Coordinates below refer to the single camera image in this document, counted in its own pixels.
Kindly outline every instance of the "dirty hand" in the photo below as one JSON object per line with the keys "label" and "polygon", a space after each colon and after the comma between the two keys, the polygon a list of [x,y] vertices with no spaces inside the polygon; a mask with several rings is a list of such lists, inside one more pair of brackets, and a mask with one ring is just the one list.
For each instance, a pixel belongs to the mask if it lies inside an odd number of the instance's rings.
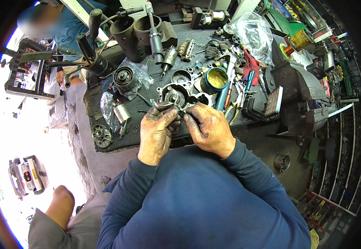
{"label": "dirty hand", "polygon": [[65,87],[64,84],[64,71],[60,71],[56,73],[56,82],[61,86]]}
{"label": "dirty hand", "polygon": [[148,165],[158,165],[168,152],[172,132],[180,126],[178,110],[170,108],[160,112],[150,108],[140,123],[140,149],[137,157]]}
{"label": "dirty hand", "polygon": [[236,146],[223,112],[202,103],[189,107],[183,116],[193,142],[202,150],[227,158]]}

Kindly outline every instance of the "plastic bag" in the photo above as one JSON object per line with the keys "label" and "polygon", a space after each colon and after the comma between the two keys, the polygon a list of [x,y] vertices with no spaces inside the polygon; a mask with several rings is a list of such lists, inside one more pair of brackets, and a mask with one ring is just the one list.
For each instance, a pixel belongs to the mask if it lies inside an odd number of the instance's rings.
{"label": "plastic bag", "polygon": [[120,67],[131,68],[134,72],[134,77],[137,77],[137,82],[135,84],[135,87],[128,91],[122,91],[120,88],[117,88],[115,84],[113,84],[113,92],[116,92],[118,90],[119,93],[122,96],[127,97],[128,100],[133,100],[137,96],[137,91],[142,85],[146,90],[148,90],[149,86],[154,84],[155,80],[152,77],[150,77],[147,73],[147,65],[140,63],[136,64],[131,60],[129,60],[128,57],[126,57],[122,61],[122,63],[118,66],[118,68]]}
{"label": "plastic bag", "polygon": [[102,98],[100,99],[100,110],[102,111],[106,123],[114,133],[121,127],[121,124],[113,112],[113,102],[113,95],[109,92],[103,92]]}
{"label": "plastic bag", "polygon": [[270,28],[260,15],[255,12],[246,12],[232,20],[231,25],[241,43],[257,61],[273,64],[272,41]]}

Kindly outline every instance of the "black work surface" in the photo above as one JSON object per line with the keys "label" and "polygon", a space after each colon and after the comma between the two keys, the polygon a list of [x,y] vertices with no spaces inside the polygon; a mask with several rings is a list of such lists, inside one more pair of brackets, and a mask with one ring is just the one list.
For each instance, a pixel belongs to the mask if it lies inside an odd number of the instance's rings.
{"label": "black work surface", "polygon": [[[173,28],[174,28],[174,31],[176,32],[176,35],[178,36],[178,45],[185,42],[187,38],[194,39],[197,43],[206,44],[209,41],[209,39],[207,39],[207,37],[212,35],[214,32],[213,29],[193,30],[193,29],[191,29],[190,24],[173,25]],[[195,45],[193,48],[193,53],[195,54],[201,50],[204,50],[204,48],[198,47]],[[149,60],[149,59],[150,60],[153,59],[151,55],[147,56],[144,59],[144,61],[141,63],[146,64],[147,60]],[[178,69],[187,69],[189,67],[193,67],[196,71],[198,71],[198,69],[196,68],[197,60],[205,63],[206,66],[208,65],[208,63],[214,62],[214,60],[207,60],[205,58],[204,52],[196,55],[192,59],[191,62],[183,62],[180,60],[180,57],[178,56],[176,58],[174,66],[167,72],[167,74],[164,78],[161,78],[161,74],[162,74],[161,66],[155,65],[153,62],[149,61],[148,62],[148,75],[150,75],[152,78],[155,79],[155,83],[154,83],[154,85],[150,86],[149,90],[146,91],[146,89],[144,87],[141,87],[138,92],[146,99],[152,98],[154,100],[157,100],[157,98],[158,98],[157,87],[163,87],[163,86],[169,84],[172,73]],[[252,86],[251,90],[257,91],[258,94],[261,93],[261,87],[259,85]],[[196,93],[198,93],[198,91],[195,88],[193,88],[193,93],[196,94]],[[233,87],[233,90],[231,93],[231,101],[236,101],[236,98],[237,98],[237,91],[236,91],[235,87]],[[103,152],[103,153],[118,152],[118,151],[121,151],[124,149],[137,147],[140,143],[140,133],[139,133],[140,132],[140,121],[142,120],[145,113],[138,112],[138,110],[147,111],[149,109],[149,107],[138,96],[131,101],[128,101],[126,98],[121,98],[121,102],[126,105],[130,115],[132,116],[132,119],[131,119],[132,126],[129,129],[129,133],[126,134],[125,136],[123,136],[122,140],[119,140],[119,134],[117,132],[115,134],[115,137],[113,138],[113,143],[111,143],[108,147],[106,147],[104,149],[98,147],[97,149],[100,152]],[[228,121],[230,121],[233,117],[233,113],[234,113],[233,110],[231,111],[231,113],[228,116]],[[249,119],[243,117],[243,115],[241,114],[241,110],[240,110],[239,115],[232,127],[241,126],[241,125],[253,123],[253,122],[254,122],[253,120],[249,120]],[[180,129],[179,129],[179,133],[176,135],[173,135],[173,139],[179,139],[179,138],[184,138],[184,137],[188,137],[188,136],[190,136],[190,134],[186,128],[185,123],[182,122]]]}

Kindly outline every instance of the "red rag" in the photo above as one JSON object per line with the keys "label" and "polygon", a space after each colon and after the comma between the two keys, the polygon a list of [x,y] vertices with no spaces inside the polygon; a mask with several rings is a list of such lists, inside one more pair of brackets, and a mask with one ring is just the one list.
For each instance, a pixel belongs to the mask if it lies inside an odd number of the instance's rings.
{"label": "red rag", "polygon": [[254,70],[255,76],[254,76],[252,85],[256,86],[258,84],[258,78],[259,78],[259,61],[257,61],[253,57],[251,57],[248,54],[246,49],[244,49],[244,53],[245,53],[245,60],[246,60],[244,66],[243,66],[244,78],[248,77],[248,73],[251,70]]}

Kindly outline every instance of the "hand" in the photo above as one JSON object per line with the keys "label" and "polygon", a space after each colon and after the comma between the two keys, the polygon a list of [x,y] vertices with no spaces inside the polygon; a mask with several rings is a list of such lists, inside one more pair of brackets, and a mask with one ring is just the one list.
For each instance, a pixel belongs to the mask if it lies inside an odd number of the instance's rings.
{"label": "hand", "polygon": [[56,73],[56,82],[61,86],[65,87],[64,84],[64,71],[60,71]]}
{"label": "hand", "polygon": [[140,149],[137,157],[148,165],[158,165],[168,152],[172,132],[180,126],[178,110],[170,108],[160,112],[150,108],[140,123]]}
{"label": "hand", "polygon": [[188,114],[183,119],[193,142],[200,149],[215,153],[223,159],[229,157],[236,146],[236,139],[223,112],[202,103],[187,108],[186,112]]}

